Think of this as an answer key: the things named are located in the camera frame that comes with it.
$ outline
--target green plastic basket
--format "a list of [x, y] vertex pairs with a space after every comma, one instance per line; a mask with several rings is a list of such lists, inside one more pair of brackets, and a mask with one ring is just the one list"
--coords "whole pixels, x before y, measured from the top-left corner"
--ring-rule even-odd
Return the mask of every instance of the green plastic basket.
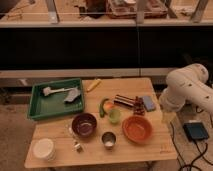
[[[81, 95], [72, 103], [64, 103], [68, 91], [44, 96], [42, 90], [45, 87], [51, 87], [51, 89], [78, 87]], [[42, 120], [56, 116], [81, 113], [84, 110], [84, 106], [83, 85], [80, 78], [41, 83], [34, 85], [32, 88], [28, 118]]]

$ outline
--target yellow object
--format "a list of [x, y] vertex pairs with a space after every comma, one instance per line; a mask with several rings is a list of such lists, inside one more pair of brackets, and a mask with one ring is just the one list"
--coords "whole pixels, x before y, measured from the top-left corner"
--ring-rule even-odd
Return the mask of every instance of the yellow object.
[[92, 91], [98, 84], [100, 84], [101, 79], [95, 79], [87, 88], [87, 92]]
[[110, 100], [105, 101], [105, 103], [103, 104], [103, 109], [106, 113], [109, 113], [109, 111], [114, 107], [115, 107], [114, 103]]

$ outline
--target white cup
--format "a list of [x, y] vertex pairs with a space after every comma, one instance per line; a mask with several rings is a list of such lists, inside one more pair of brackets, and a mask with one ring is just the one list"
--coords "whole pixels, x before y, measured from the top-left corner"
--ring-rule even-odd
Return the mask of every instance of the white cup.
[[51, 161], [55, 158], [54, 142], [49, 138], [38, 140], [33, 147], [33, 154], [36, 158]]

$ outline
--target orange bowl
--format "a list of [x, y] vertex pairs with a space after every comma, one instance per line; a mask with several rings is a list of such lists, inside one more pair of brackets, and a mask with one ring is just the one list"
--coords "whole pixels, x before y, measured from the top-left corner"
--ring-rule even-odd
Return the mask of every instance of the orange bowl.
[[139, 144], [152, 135], [152, 125], [144, 116], [130, 116], [123, 121], [122, 129], [128, 139]]

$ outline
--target orange object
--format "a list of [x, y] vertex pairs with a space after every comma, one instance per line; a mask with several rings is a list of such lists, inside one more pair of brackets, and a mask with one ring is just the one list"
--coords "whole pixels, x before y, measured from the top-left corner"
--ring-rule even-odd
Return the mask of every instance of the orange object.
[[110, 100], [107, 100], [103, 105], [103, 109], [106, 113], [109, 113], [109, 111], [114, 107], [115, 107], [114, 103], [111, 102]]
[[125, 136], [136, 143], [143, 143], [152, 135], [152, 125], [143, 116], [133, 115], [122, 123]]

